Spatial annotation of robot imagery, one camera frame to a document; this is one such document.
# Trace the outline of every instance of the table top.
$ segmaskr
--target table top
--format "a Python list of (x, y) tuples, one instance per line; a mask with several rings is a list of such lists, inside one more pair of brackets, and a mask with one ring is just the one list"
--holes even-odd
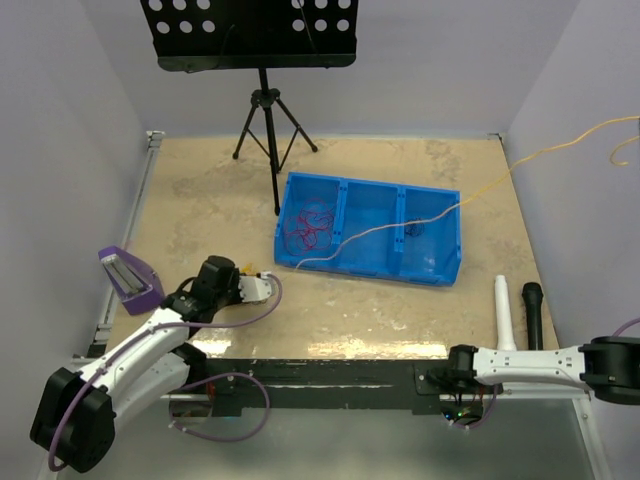
[[(196, 275), (209, 255), (240, 268), (270, 270), (284, 280), (276, 311), (239, 329), (201, 330), (191, 340), (210, 357), (443, 358), (450, 346), (495, 348), (494, 278), (509, 284), (514, 335), (526, 348), (520, 297), (540, 281), (512, 183), (507, 180), (461, 210), (462, 265), (453, 287), (426, 287), (323, 272), (273, 261), (277, 218), (269, 161), (248, 139), (233, 160), (234, 137), (167, 139), (153, 173), (129, 251), (159, 274), (165, 292)], [(288, 139), (282, 139), (280, 154)], [(325, 138), (312, 153), (301, 140), (279, 175), (300, 171), (460, 190), (467, 198), (507, 169), (498, 139)], [(228, 307), (216, 323), (251, 318), (265, 305)], [(109, 347), (148, 315), (119, 306)], [(557, 339), (543, 304), (545, 348)]]

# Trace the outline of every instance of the tangled red wire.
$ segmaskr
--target tangled red wire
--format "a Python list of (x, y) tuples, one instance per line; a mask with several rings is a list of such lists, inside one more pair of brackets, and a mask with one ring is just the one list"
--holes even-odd
[(335, 207), (319, 198), (308, 200), (297, 215), (284, 222), (284, 245), (290, 255), (299, 257), (312, 250), (326, 250), (333, 240)]

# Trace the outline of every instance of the gray floor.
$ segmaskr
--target gray floor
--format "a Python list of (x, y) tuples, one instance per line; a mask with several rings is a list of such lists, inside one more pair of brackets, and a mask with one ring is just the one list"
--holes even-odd
[[(401, 411), (275, 410), (256, 437), (210, 443), (168, 429), (158, 402), (118, 436), (86, 475), (60, 479), (154, 480), (589, 480), (570, 400), (503, 400), (478, 430)], [(261, 410), (208, 420), (201, 429), (246, 431)]]

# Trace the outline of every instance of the tripod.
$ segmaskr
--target tripod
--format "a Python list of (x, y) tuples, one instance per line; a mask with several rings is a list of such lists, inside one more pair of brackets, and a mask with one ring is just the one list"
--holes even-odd
[[(271, 183), (273, 186), (273, 203), (275, 206), (275, 214), (280, 215), (280, 197), (278, 195), (278, 180), (277, 174), (280, 173), (284, 162), (287, 161), (287, 157), (289, 156), (289, 152), (291, 151), (291, 147), (293, 146), (293, 142), (300, 132), (300, 135), (304, 137), (306, 142), (311, 147), (312, 152), (317, 152), (318, 147), (311, 141), (309, 136), (303, 130), (302, 126), (295, 119), (293, 114), (289, 111), (289, 109), (285, 106), (285, 104), (280, 100), (280, 90), (277, 88), (269, 89), (269, 81), (267, 79), (267, 70), (265, 68), (259, 68), (258, 74), (260, 75), (260, 90), (255, 90), (251, 94), (251, 110), (249, 110), (249, 116), (247, 117), (247, 121), (244, 124), (244, 128), (242, 129), (242, 133), (240, 134), (240, 139), (238, 140), (238, 146), (236, 147), (235, 152), (233, 152), (233, 158), (235, 160), (238, 159), (240, 155), (240, 148), (242, 148), (242, 143), (244, 142), (244, 138), (247, 136), (247, 133), (251, 135), (256, 143), (260, 146), (262, 151), (267, 154), (269, 157), (269, 163), (271, 166)], [(291, 141), (289, 142), (289, 146), (282, 157), (282, 162), (278, 160), (278, 145), (276, 143), (276, 131), (273, 125), (273, 111), (271, 107), (273, 103), (277, 103), (278, 106), (282, 109), (287, 118), (293, 123), (293, 126), (296, 127), (293, 132), (293, 136), (291, 137)], [(258, 138), (251, 131), (251, 121), (253, 120), (253, 115), (256, 113), (258, 107), (261, 107), (264, 110), (264, 119), (267, 125), (267, 145), (269, 150), (264, 148), (264, 145), (258, 140)]]

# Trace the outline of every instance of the tripod leg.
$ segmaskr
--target tripod leg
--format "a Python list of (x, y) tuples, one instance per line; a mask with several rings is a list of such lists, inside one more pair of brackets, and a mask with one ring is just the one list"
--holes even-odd
[(316, 147), (316, 145), (311, 141), (311, 139), (309, 138), (309, 135), (307, 135), (307, 132), (304, 131), (304, 129), (302, 128), (302, 125), (300, 125), (298, 123), (298, 121), (296, 120), (296, 117), (293, 116), (293, 114), (285, 106), (285, 104), (282, 102), (282, 100), (280, 100), (280, 98), (276, 98), (276, 102), (278, 103), (278, 105), (280, 105), (280, 108), (282, 109), (284, 114), (289, 118), (291, 123), (293, 123), (293, 126), (296, 127), (296, 129), (300, 132), (300, 135), (302, 135), (304, 137), (304, 139), (307, 141), (307, 143), (311, 147), (311, 151), (312, 152), (317, 152), (318, 151), (318, 147)]
[(244, 137), (247, 136), (247, 132), (249, 131), (249, 127), (251, 126), (251, 120), (253, 120), (253, 115), (256, 113), (256, 109), (258, 107), (256, 105), (251, 105), (251, 110), (249, 110), (249, 116), (247, 117), (247, 121), (244, 122), (244, 128), (242, 129), (242, 133), (240, 134), (240, 140), (238, 140), (238, 146), (236, 147), (236, 151), (233, 152), (233, 159), (237, 160), (238, 155), (240, 155), (240, 148), (242, 148), (242, 142), (244, 142)]
[(276, 216), (280, 215), (280, 197), (278, 196), (278, 145), (276, 144), (276, 130), (273, 126), (273, 112), (271, 108), (264, 109), (267, 124), (267, 141), (269, 144), (269, 163), (271, 165), (271, 184), (273, 186), (273, 203)]

